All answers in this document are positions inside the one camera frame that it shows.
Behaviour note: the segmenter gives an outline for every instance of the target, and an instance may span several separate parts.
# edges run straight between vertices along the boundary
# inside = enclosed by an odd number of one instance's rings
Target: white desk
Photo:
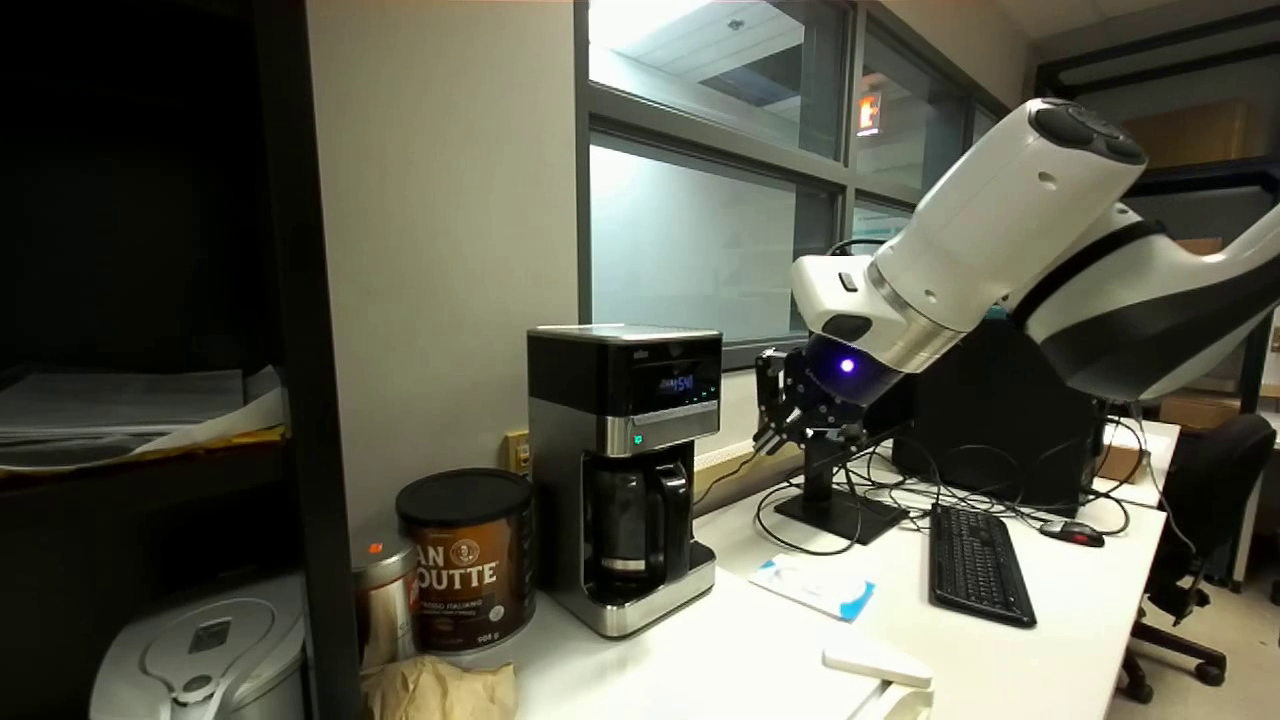
[[[1165,428],[1147,428],[1154,472],[1168,467]],[[601,640],[541,600],[519,633],[517,678],[523,720],[819,720],[848,715],[877,684],[831,674],[819,648],[840,633],[889,640],[935,674],[935,720],[1082,720],[1104,715],[1165,529],[1154,508],[1127,508],[1127,533],[1106,547],[1042,540],[1008,525],[1038,626],[1030,633],[927,606],[924,533],[890,529],[869,547],[831,556],[831,572],[872,578],[877,597],[855,626],[840,626],[742,578],[784,553],[754,525],[754,495],[694,520],[716,547],[713,597],[681,608],[632,640]],[[776,533],[809,547],[836,536],[764,511]],[[1116,525],[1111,504],[1078,511]]]

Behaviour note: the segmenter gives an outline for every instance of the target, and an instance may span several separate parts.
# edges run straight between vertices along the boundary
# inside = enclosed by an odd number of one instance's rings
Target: robotic arm
[[[986,312],[1017,312],[1046,366],[1101,402],[1152,402],[1210,366],[1280,301],[1280,210],[1187,256],[1119,206],[1143,154],[1066,101],[1029,101],[952,163],[877,256],[801,256],[811,333],[758,355],[754,446],[855,428]]]

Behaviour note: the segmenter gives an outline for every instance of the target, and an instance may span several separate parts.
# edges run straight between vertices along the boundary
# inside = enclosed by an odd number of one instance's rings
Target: black coffee maker
[[[541,584],[601,638],[632,638],[716,584],[690,536],[690,437],[719,428],[719,333],[526,333]]]

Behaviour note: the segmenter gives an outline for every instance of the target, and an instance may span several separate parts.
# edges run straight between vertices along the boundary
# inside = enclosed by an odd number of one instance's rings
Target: black office chair
[[[1198,580],[1210,556],[1230,547],[1247,494],[1265,478],[1273,446],[1277,428],[1253,414],[1230,416],[1210,432],[1180,432],[1165,484],[1168,525],[1147,578],[1147,606],[1165,608],[1173,626],[1180,626],[1197,606],[1209,606]],[[1191,646],[1176,633],[1137,619],[1132,640],[1191,656],[1191,678],[1198,684],[1215,690],[1227,678],[1224,654]],[[1152,700],[1152,684],[1132,648],[1122,654],[1119,697],[1141,705]]]

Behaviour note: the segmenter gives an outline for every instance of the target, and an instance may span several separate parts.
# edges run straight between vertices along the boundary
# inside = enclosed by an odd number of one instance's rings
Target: keyboard
[[[1037,608],[997,511],[930,508],[927,600],[997,626],[1037,628]]]

